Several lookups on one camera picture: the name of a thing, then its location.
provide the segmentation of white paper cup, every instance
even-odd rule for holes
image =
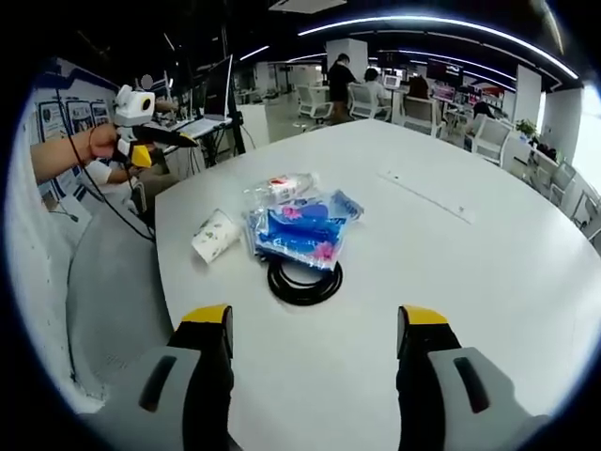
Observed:
[[[192,238],[192,246],[203,260],[210,263],[239,237],[240,228],[217,209],[200,225]]]

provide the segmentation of ceiling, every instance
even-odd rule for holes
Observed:
[[[516,74],[519,63],[539,71],[546,90],[554,86],[559,89],[581,86],[581,79],[591,75],[591,65],[582,48],[558,24],[562,39],[560,50],[548,25],[542,0],[530,3],[524,0],[348,0],[346,5],[312,15],[269,11],[273,3],[270,0],[175,0],[165,4],[169,8],[160,11],[140,8],[141,2],[115,3],[119,17],[146,23],[143,33],[130,31],[135,27],[120,27],[119,32],[107,27],[107,23],[116,22],[115,10],[107,8],[110,14],[106,13],[106,20],[86,21],[78,29],[65,31],[57,54],[116,83],[131,83],[134,76],[144,73],[161,77],[163,70],[182,81],[189,79],[190,72],[197,67],[223,57],[222,24],[228,52],[235,58],[269,45],[268,50],[249,57],[241,65],[323,53],[328,40],[352,37],[367,41],[371,56],[377,55],[379,50],[401,48],[454,56],[512,75]],[[298,36],[301,31],[328,23],[402,14],[451,18],[500,30],[555,56],[580,79],[573,80],[541,55],[508,39],[457,24],[357,23]],[[480,73],[476,67],[470,70]],[[480,71],[497,78],[494,73]]]

